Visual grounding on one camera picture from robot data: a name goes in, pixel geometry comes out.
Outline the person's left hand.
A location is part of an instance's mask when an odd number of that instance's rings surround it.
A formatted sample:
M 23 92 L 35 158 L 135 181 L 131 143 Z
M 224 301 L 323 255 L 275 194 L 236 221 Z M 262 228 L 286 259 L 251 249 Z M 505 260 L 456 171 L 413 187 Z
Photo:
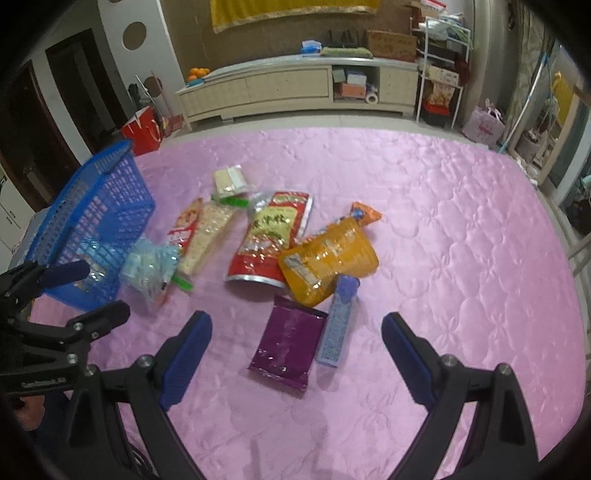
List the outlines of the person's left hand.
M 33 431 L 39 428 L 45 415 L 45 396 L 20 397 L 21 406 L 15 408 L 13 413 L 25 431 Z

